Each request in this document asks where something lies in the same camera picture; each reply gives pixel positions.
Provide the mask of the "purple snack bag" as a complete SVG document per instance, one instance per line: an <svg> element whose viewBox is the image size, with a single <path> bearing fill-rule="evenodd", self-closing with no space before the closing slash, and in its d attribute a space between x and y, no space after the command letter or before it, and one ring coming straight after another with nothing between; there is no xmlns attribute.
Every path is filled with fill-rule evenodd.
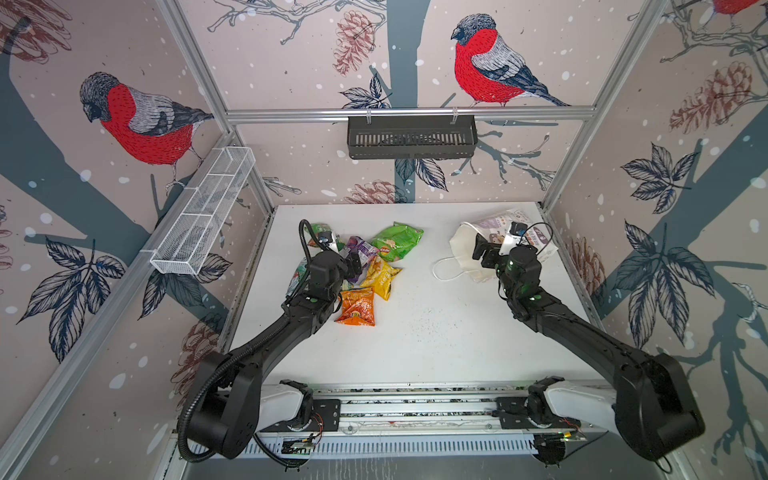
<svg viewBox="0 0 768 480"><path fill-rule="evenodd" d="M360 285L367 276L368 269L373 260L378 256L379 249L359 236L351 236L344 250L349 256L357 257L361 266L361 272L353 277L350 282Z"/></svg>

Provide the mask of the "printed white paper bag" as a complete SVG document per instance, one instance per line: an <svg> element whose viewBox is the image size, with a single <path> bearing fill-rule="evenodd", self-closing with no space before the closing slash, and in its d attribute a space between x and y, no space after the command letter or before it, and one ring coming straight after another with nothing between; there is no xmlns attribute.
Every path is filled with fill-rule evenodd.
<svg viewBox="0 0 768 480"><path fill-rule="evenodd" d="M492 269L482 268L479 261L472 259L475 236L481 234L486 240L501 245L512 221L528 225L528 229L519 244L534 246L538 250L538 258L542 263L557 252L558 247L552 242L553 233L548 224L535 222L520 208L509 209L479 220L462 222L454 236L449 240L452 255L433 263L433 277L441 282L450 282L461 276L468 276L475 283L490 280ZM441 264L445 262L455 262L458 266L458 273L450 277L441 276L439 269Z"/></svg>

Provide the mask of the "yellow snack pack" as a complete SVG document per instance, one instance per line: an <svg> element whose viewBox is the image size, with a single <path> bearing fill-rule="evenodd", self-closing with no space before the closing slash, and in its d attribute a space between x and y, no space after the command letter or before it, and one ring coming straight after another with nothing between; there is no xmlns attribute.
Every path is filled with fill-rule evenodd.
<svg viewBox="0 0 768 480"><path fill-rule="evenodd" d="M388 301L391 295L392 280L400 272L400 268L393 267L380 256L376 256L369 264L366 277L360 287L363 289L370 288L384 301Z"/></svg>

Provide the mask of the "orange snack pack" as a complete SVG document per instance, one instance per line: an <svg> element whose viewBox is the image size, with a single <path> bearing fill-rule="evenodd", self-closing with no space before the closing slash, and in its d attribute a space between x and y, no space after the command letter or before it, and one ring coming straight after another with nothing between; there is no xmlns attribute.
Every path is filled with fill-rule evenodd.
<svg viewBox="0 0 768 480"><path fill-rule="evenodd" d="M351 326L375 325L374 298L371 288L343 291L341 315L336 323Z"/></svg>

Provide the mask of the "green red snack pack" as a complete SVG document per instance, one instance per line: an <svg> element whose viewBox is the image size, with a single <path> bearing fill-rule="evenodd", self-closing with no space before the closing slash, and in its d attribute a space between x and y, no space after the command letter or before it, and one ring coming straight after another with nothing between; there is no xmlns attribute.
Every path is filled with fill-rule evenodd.
<svg viewBox="0 0 768 480"><path fill-rule="evenodd" d="M345 244L328 224L313 223L311 225L311 233L309 234L308 246L340 252Z"/></svg>

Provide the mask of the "large green chip bag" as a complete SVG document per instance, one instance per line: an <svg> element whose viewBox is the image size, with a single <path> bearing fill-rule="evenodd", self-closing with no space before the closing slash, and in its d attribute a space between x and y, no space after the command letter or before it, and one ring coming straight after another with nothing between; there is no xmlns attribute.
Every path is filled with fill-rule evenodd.
<svg viewBox="0 0 768 480"><path fill-rule="evenodd" d="M370 244L378 249L384 261L392 263L404 259L419 244L423 235L422 229L395 222L375 235Z"/></svg>

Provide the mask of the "colourful candy snack bag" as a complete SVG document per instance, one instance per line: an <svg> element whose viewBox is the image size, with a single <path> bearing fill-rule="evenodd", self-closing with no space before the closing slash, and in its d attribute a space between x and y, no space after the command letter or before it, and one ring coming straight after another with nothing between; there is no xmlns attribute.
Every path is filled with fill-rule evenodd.
<svg viewBox="0 0 768 480"><path fill-rule="evenodd" d="M293 273L293 275L291 277L291 280L290 280L290 283L288 285L288 289L287 289L287 292L286 292L286 296L290 296L290 295L292 295L295 292L295 290L298 288L301 280L304 278L306 270L307 270L307 260L305 258L303 258L299 262L299 264L297 265L297 267L296 267L296 269L295 269L295 271L294 271L294 273Z"/></svg>

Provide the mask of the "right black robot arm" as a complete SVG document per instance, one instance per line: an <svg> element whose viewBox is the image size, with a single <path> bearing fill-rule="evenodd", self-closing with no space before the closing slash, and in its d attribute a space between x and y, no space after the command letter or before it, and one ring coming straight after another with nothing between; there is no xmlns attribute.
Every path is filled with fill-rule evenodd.
<svg viewBox="0 0 768 480"><path fill-rule="evenodd" d="M706 431L704 418L679 362L650 355L597 329L540 285L541 264L531 245L502 253L498 244L476 235L473 259L496 274L500 296L513 317L532 331L567 348L611 386L600 393L549 377L531 390L543 423L570 417L622 438L640 457L656 461Z"/></svg>

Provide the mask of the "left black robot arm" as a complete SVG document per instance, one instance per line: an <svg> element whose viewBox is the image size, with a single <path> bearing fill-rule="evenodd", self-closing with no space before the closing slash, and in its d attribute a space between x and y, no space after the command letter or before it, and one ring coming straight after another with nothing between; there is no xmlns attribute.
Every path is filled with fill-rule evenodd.
<svg viewBox="0 0 768 480"><path fill-rule="evenodd" d="M181 457L199 463L239 456L267 427L263 383L285 356L316 334L341 306L344 281L362 273L360 260L321 241L306 219L298 225L306 270L281 304L281 316L252 340L199 364L177 421Z"/></svg>

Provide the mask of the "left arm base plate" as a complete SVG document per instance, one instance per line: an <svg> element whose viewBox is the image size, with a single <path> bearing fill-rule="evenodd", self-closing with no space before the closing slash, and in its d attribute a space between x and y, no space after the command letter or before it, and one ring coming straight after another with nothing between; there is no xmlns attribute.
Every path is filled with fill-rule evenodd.
<svg viewBox="0 0 768 480"><path fill-rule="evenodd" d="M302 426L290 426L288 421L278 422L260 430L260 433L319 433L337 432L341 417L341 401L338 399L314 400L309 422Z"/></svg>

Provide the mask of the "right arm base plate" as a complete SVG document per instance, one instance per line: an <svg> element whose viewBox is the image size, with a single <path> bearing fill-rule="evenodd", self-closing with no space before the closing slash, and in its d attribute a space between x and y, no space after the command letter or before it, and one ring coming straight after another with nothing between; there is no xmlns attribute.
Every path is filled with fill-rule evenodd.
<svg viewBox="0 0 768 480"><path fill-rule="evenodd" d="M497 397L493 416L501 427L509 429L571 429L581 428L579 420L554 413L539 397Z"/></svg>

